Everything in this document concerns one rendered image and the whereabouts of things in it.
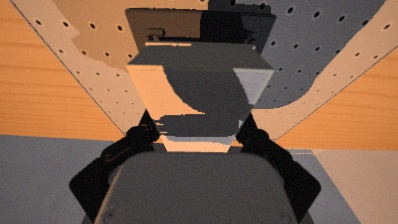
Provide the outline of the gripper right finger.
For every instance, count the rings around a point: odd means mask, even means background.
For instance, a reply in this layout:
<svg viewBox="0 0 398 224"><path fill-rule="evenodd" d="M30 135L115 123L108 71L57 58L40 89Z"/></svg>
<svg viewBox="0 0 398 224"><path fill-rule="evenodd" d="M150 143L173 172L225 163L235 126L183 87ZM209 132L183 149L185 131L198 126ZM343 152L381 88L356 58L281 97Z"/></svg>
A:
<svg viewBox="0 0 398 224"><path fill-rule="evenodd" d="M258 129L252 118L251 113L236 136L238 143L243 145L240 152L266 159L279 172L284 180L283 188L299 224L320 193L321 185L304 167L293 160L286 149L269 139L269 134L265 130Z"/></svg>

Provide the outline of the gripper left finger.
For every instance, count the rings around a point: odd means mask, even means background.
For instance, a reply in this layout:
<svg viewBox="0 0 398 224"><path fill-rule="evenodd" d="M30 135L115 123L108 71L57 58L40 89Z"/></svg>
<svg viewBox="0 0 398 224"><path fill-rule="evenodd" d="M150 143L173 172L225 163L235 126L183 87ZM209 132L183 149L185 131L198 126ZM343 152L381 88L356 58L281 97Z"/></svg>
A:
<svg viewBox="0 0 398 224"><path fill-rule="evenodd" d="M152 144L159 138L156 126L145 109L138 126L131 127L125 137L106 147L99 158L71 179L69 188L93 224L110 188L108 179L114 170L133 155L155 151Z"/></svg>

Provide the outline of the tan flat base plate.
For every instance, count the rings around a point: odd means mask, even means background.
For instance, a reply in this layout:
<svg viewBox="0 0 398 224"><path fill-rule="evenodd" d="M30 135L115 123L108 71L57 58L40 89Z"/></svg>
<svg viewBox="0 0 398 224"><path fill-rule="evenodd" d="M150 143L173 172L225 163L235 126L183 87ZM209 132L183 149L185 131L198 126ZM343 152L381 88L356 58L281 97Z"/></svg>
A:
<svg viewBox="0 0 398 224"><path fill-rule="evenodd" d="M398 0L7 1L124 136L146 109L128 8L276 15L260 55L275 72L251 111L274 142L398 48Z"/></svg>

